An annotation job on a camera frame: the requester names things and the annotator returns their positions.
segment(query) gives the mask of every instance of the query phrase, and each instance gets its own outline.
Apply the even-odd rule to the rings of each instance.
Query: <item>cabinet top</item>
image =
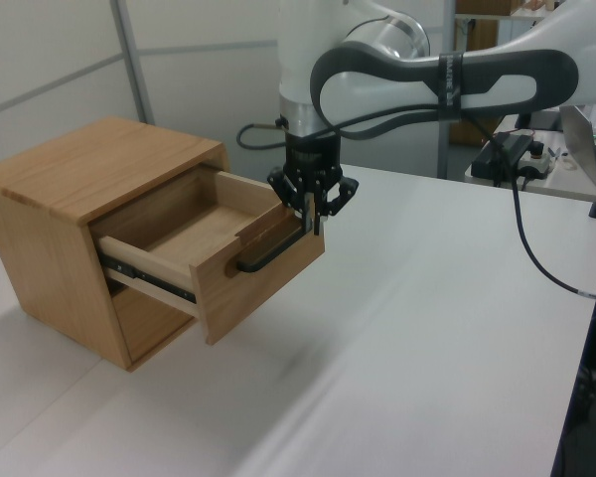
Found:
[[[107,117],[0,162],[0,195],[86,224],[201,162],[228,168],[217,141]]]

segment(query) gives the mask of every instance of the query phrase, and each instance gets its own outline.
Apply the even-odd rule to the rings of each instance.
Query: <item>open drawer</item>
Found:
[[[129,287],[113,303],[150,296],[197,318],[209,344],[324,251],[322,236],[295,236],[257,271],[239,270],[297,227],[270,187],[204,165],[89,224],[104,274]]]

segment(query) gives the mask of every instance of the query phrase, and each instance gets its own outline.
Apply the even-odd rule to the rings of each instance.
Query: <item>cabinet side panel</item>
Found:
[[[0,197],[0,256],[24,311],[131,365],[88,228]]]

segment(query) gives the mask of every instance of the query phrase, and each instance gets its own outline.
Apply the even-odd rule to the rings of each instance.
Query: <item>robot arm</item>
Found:
[[[596,0],[567,0],[500,47],[435,58],[414,19],[369,0],[282,0],[280,28],[286,162],[268,180],[304,232],[317,234],[358,186],[342,175],[341,136],[596,103]]]

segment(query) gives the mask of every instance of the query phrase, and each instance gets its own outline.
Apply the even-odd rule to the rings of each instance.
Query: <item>table surface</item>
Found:
[[[28,317],[0,262],[0,476],[548,476],[593,302],[510,191],[345,167],[327,251],[213,347],[128,374]],[[522,194],[596,290],[589,204]]]
[[[495,132],[514,130],[516,121],[516,114],[506,116]],[[531,129],[522,129],[513,132],[513,134],[532,134],[532,131]],[[565,139],[561,132],[537,130],[534,132],[534,140],[542,142],[545,145],[545,150],[549,147],[554,152],[560,149],[561,154],[567,152]],[[492,185],[492,181],[473,177],[470,166],[464,173],[464,181],[470,184]],[[519,177],[517,183],[521,187],[523,177]],[[502,186],[509,188],[510,183],[504,183]],[[545,179],[535,179],[528,182],[525,190],[579,201],[596,201],[596,186],[571,155],[560,156],[553,162]]]

